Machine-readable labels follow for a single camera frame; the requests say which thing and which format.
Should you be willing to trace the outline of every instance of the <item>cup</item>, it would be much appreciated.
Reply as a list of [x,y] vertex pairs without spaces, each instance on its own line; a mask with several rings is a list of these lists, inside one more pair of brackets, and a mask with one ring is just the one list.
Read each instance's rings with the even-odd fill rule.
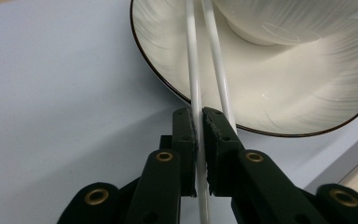
[[351,26],[358,0],[214,0],[230,28],[258,45],[298,45]]

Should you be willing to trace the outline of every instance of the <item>white table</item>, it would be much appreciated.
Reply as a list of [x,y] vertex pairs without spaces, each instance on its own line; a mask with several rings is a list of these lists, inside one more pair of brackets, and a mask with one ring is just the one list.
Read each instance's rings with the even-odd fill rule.
[[[88,184],[123,187],[183,106],[137,49],[129,0],[1,4],[0,223],[56,223]],[[358,118],[314,137],[239,137],[312,192],[358,164]],[[213,223],[236,223],[228,203],[211,199]],[[184,198],[181,223],[198,220]]]

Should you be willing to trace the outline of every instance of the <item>white plate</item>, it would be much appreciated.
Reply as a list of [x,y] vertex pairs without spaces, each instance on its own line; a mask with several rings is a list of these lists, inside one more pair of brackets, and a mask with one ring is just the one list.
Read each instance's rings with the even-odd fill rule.
[[[158,77],[189,101],[185,1],[133,0],[132,30]],[[200,1],[196,1],[202,102],[221,109]],[[337,35],[299,46],[257,46],[215,17],[240,128],[277,136],[311,136],[358,116],[358,20]]]

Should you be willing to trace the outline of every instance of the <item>brass grommet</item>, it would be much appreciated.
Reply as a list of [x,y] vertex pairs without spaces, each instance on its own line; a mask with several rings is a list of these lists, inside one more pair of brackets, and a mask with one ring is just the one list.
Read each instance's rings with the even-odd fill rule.
[[357,207],[358,200],[353,195],[349,194],[347,191],[342,189],[330,189],[330,197],[332,197],[336,202],[341,203],[342,205],[348,207]]
[[262,155],[255,153],[255,152],[246,153],[246,159],[248,159],[249,161],[254,161],[254,162],[260,162],[260,161],[264,160]]
[[158,161],[170,161],[170,160],[172,160],[172,158],[173,158],[173,155],[169,152],[160,152],[156,156],[156,159]]
[[[93,196],[96,196],[95,194],[100,193],[101,195],[98,195],[98,197],[93,198]],[[103,203],[108,197],[109,191],[107,191],[106,189],[94,189],[86,194],[86,197],[84,197],[84,201],[86,201],[86,203],[89,205],[97,205]]]

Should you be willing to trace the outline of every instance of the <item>white stick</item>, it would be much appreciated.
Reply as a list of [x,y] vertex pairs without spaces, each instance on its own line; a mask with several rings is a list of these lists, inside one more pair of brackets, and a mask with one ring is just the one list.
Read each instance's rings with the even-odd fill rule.
[[196,23],[194,18],[194,2],[186,0],[187,17],[187,55],[190,74],[191,109],[197,130],[199,151],[197,157],[197,185],[199,195],[200,223],[209,224],[209,193],[206,181],[205,148],[202,126],[202,100],[200,91],[200,72],[197,52]]
[[216,73],[217,87],[219,89],[220,102],[223,113],[226,115],[232,129],[237,133],[235,126],[234,113],[232,111],[231,100],[228,92],[226,70],[223,64],[222,50],[220,49],[219,35],[217,33],[216,21],[214,19],[213,6],[211,0],[201,0],[202,9],[205,17],[206,28],[211,42],[212,58],[214,71]]

